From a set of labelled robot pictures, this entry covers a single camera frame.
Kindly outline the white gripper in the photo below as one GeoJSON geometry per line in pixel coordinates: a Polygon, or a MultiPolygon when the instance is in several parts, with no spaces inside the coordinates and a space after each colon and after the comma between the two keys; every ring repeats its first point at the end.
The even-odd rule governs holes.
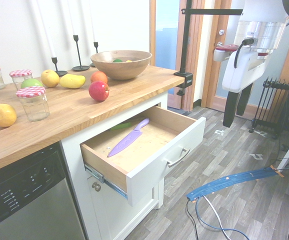
{"type": "Polygon", "coordinates": [[[229,91],[226,99],[223,126],[230,128],[235,115],[243,116],[253,89],[253,82],[265,72],[271,54],[258,56],[258,52],[242,48],[234,67],[236,52],[228,60],[222,80],[222,88],[229,91]]]}

